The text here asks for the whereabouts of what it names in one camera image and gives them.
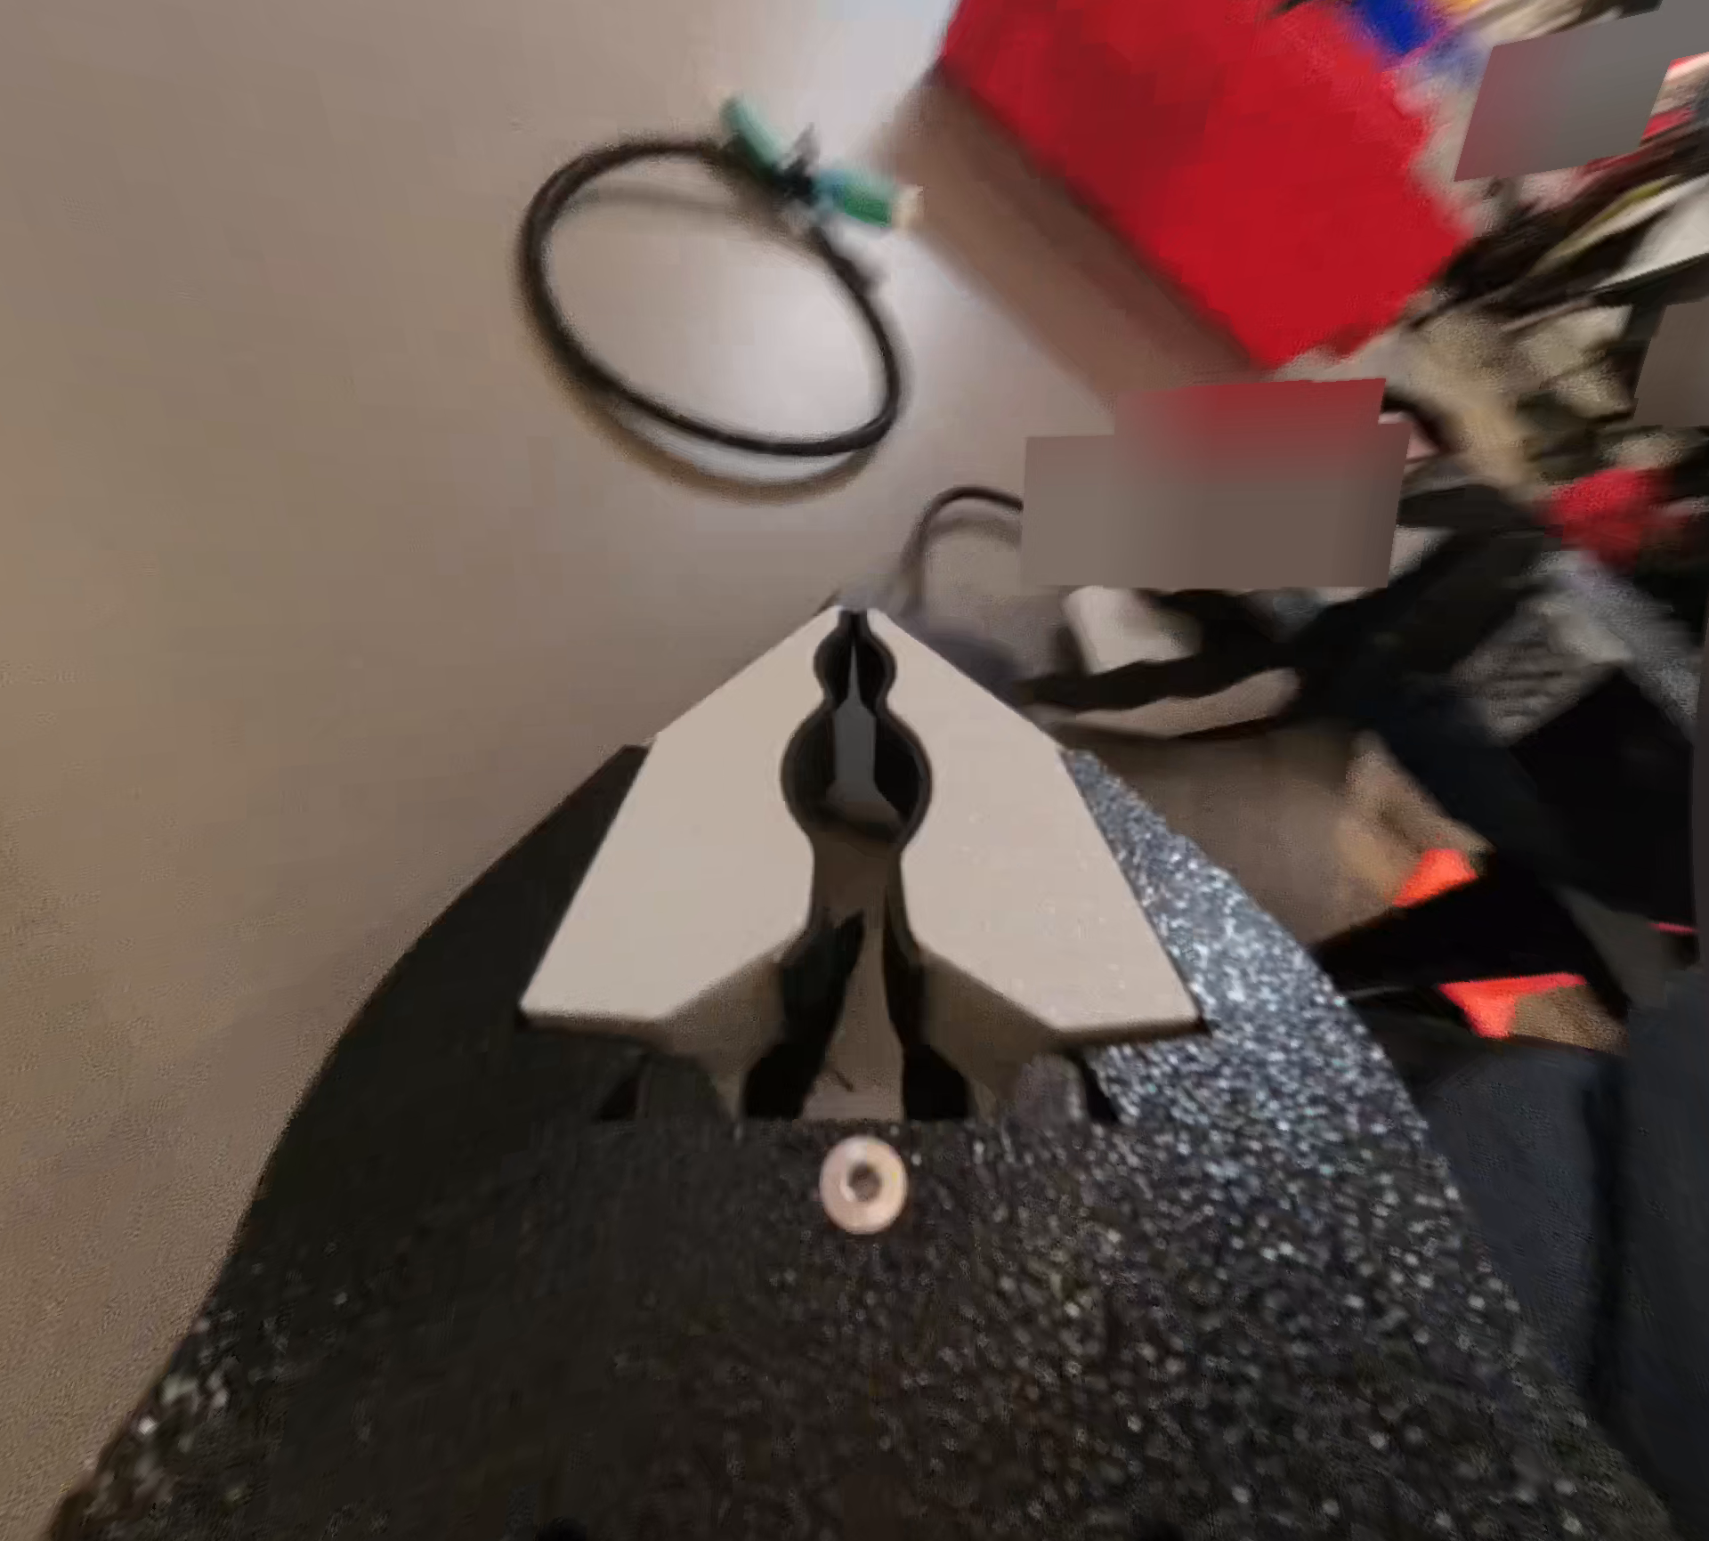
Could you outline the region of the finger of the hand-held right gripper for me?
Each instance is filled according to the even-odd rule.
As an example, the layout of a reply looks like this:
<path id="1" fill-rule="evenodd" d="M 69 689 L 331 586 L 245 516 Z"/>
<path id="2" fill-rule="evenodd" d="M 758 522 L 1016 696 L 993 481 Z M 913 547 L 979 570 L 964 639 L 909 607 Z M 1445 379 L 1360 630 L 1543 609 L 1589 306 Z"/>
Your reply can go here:
<path id="1" fill-rule="evenodd" d="M 1162 694 L 1153 685 L 1116 689 L 1116 701 L 1085 701 L 1085 691 L 1103 689 L 1105 676 L 1068 676 L 1060 682 L 1028 682 L 1020 698 L 1036 716 L 1059 728 L 1087 732 L 1242 732 L 1276 723 L 1295 705 L 1301 678 L 1271 669 L 1217 691 L 1187 696 Z"/>
<path id="2" fill-rule="evenodd" d="M 1203 648 L 1201 625 L 1192 616 L 1141 591 L 1077 587 L 1064 595 L 1060 612 L 1087 675 L 1182 662 Z"/>

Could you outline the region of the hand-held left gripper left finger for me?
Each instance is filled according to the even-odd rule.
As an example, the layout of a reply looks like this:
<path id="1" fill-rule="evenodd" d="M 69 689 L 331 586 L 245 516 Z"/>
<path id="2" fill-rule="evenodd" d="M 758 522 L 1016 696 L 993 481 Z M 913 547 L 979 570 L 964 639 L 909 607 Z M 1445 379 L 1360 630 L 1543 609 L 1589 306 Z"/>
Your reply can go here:
<path id="1" fill-rule="evenodd" d="M 788 799 L 845 611 L 813 614 L 660 728 L 519 997 L 534 1027 L 637 1043 L 742 1082 L 785 1041 L 825 1057 L 856 940 L 818 908 Z"/>

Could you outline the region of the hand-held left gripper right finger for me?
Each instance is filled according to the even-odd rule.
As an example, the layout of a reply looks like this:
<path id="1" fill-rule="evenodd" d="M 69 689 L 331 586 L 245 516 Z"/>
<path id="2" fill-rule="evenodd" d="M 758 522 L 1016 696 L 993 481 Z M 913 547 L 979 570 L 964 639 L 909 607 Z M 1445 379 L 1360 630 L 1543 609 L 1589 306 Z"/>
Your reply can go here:
<path id="1" fill-rule="evenodd" d="M 886 614 L 882 712 L 923 762 L 898 860 L 923 1041 L 982 1088 L 1036 1057 L 1199 1029 L 1066 751 Z"/>

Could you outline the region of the red plastic bin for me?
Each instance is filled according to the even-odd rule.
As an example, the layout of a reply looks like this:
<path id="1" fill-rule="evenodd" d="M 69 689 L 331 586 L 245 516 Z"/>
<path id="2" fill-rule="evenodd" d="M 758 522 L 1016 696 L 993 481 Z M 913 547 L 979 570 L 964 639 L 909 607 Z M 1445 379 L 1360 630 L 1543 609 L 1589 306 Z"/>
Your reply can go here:
<path id="1" fill-rule="evenodd" d="M 1466 242 L 1338 7 L 957 0 L 936 73 L 1260 370 L 1356 351 Z"/>

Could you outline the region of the person's dark trouser leg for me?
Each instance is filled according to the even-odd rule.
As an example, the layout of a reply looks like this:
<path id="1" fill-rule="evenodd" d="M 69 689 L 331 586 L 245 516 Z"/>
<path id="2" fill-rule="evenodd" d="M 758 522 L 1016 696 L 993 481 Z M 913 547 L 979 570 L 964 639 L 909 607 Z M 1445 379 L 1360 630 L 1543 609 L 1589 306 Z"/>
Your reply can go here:
<path id="1" fill-rule="evenodd" d="M 1705 1531 L 1705 974 L 1635 1009 L 1618 1055 L 1484 1043 L 1420 1111 L 1552 1365 Z"/>

